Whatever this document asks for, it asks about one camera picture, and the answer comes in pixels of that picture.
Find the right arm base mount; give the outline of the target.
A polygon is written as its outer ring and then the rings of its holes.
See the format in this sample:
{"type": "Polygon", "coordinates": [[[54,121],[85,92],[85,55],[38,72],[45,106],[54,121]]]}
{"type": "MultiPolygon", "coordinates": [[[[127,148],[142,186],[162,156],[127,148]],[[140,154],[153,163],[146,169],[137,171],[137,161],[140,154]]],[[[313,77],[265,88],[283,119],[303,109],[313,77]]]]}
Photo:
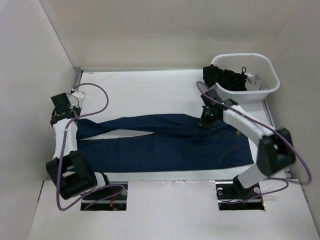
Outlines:
{"type": "Polygon", "coordinates": [[[255,198],[262,193],[259,183],[242,188],[235,185],[233,180],[217,180],[215,187],[220,211],[265,210],[263,198],[255,198]]]}

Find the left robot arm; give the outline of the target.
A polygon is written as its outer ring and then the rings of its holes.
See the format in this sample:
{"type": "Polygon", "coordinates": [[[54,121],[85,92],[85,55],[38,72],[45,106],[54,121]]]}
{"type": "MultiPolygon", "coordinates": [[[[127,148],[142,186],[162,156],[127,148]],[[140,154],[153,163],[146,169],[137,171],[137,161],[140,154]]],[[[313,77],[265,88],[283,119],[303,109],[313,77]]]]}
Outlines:
{"type": "Polygon", "coordinates": [[[67,125],[71,119],[80,115],[84,99],[85,93],[82,91],[51,97],[54,109],[50,124],[55,132],[55,152],[45,168],[63,199],[68,200],[95,190],[96,195],[105,200],[112,195],[112,186],[107,176],[102,172],[94,172],[78,150],[78,123],[73,121],[67,125]]]}

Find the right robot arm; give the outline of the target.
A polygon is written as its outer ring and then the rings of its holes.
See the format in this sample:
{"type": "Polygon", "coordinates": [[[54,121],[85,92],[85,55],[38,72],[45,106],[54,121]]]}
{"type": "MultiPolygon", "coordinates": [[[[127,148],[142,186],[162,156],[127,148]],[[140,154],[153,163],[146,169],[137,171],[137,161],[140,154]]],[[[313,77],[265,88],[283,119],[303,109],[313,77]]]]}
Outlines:
{"type": "Polygon", "coordinates": [[[213,89],[201,95],[204,106],[199,124],[213,128],[221,121],[244,134],[257,147],[256,162],[233,178],[232,192],[238,198],[245,197],[250,188],[292,165],[296,156],[291,149],[290,132],[275,129],[249,115],[236,101],[221,100],[213,89]]]}

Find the dark blue denim trousers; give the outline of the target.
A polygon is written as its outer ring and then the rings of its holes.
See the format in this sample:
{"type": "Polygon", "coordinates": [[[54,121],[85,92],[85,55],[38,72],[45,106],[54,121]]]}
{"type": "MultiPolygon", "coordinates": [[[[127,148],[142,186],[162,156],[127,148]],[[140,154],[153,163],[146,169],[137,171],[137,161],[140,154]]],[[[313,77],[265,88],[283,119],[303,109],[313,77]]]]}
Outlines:
{"type": "Polygon", "coordinates": [[[122,117],[101,123],[81,119],[77,147],[96,172],[143,173],[219,170],[251,165],[249,140],[219,122],[199,126],[186,114],[122,117]]]}

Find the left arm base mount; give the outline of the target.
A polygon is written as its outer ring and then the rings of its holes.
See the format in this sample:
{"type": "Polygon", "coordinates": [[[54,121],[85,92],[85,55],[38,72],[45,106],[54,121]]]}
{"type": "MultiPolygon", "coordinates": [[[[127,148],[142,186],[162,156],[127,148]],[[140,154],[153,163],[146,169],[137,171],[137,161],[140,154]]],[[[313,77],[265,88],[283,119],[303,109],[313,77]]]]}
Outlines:
{"type": "Polygon", "coordinates": [[[112,186],[95,191],[81,200],[81,211],[126,211],[128,198],[128,182],[112,182],[112,186]]]}

